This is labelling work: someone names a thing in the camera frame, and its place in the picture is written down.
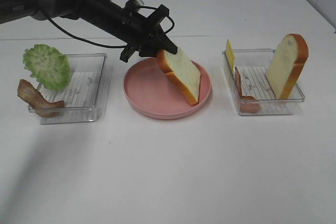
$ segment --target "toy bread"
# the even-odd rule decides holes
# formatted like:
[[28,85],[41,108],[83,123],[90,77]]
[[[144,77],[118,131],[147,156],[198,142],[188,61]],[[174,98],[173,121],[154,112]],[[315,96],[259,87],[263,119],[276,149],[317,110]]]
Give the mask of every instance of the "toy bread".
[[[241,85],[241,80],[240,80],[240,73],[238,71],[238,68],[235,67],[235,79],[236,79],[236,85],[237,85],[237,88],[238,88],[238,93],[240,95],[240,97],[243,99],[243,100],[255,100],[254,97],[248,95],[248,96],[245,96],[243,95],[242,93],[242,85]],[[261,109],[261,106],[258,102],[253,102],[253,103],[242,103],[240,105],[240,111],[241,112],[244,112],[244,113],[252,113],[252,114],[255,114],[255,113],[258,113]]]
[[287,99],[308,58],[308,46],[301,35],[287,34],[277,47],[266,71],[276,99]]
[[157,62],[162,72],[184,95],[190,105],[198,104],[201,72],[191,62],[181,48],[177,54],[161,49],[157,53]]

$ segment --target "plastic tray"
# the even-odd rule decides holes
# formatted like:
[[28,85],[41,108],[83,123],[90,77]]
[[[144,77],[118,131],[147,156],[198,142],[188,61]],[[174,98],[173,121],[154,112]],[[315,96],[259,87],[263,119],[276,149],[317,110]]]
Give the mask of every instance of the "plastic tray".
[[270,64],[274,49],[234,50],[235,67],[241,78],[242,95],[252,96],[255,100],[243,99],[238,92],[235,74],[229,67],[226,51],[224,55],[224,73],[239,115],[288,115],[294,114],[305,96],[296,84],[285,100],[276,99],[266,79],[266,70]]
[[65,108],[28,111],[56,112],[52,118],[41,118],[40,124],[94,122],[106,110],[111,71],[106,54],[68,55],[71,80],[61,91],[51,91],[39,84],[37,90],[49,102],[65,101]]

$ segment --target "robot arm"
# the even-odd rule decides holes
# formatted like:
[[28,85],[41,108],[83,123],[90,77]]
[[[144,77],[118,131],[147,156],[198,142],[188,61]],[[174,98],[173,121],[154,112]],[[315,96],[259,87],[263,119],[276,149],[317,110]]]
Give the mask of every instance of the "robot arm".
[[138,13],[142,5],[141,0],[129,0],[124,8],[111,0],[0,0],[0,24],[26,16],[36,20],[81,18],[127,43],[120,56],[124,62],[135,51],[140,57],[156,57],[159,49],[176,54],[177,47],[160,26],[169,9],[160,5],[144,17]]

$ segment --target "cheese slice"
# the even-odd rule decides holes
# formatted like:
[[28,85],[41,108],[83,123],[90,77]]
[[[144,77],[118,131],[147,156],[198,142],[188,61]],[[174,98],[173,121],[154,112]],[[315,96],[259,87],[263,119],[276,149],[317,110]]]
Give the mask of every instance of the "cheese slice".
[[226,42],[226,58],[233,73],[233,68],[235,66],[235,54],[233,53],[230,40],[227,40]]

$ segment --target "white table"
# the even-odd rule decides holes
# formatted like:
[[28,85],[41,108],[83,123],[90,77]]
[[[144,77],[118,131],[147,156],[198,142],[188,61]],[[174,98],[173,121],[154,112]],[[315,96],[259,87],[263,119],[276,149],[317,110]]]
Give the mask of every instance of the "white table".
[[[127,0],[115,0],[124,6]],[[164,4],[176,26],[170,36],[257,34],[277,32],[333,33],[334,28],[306,0],[143,0],[146,5]],[[111,38],[110,34],[83,20],[56,18],[75,35],[85,38]],[[170,26],[169,21],[162,23]],[[68,38],[49,21],[30,17],[2,24],[0,39]]]

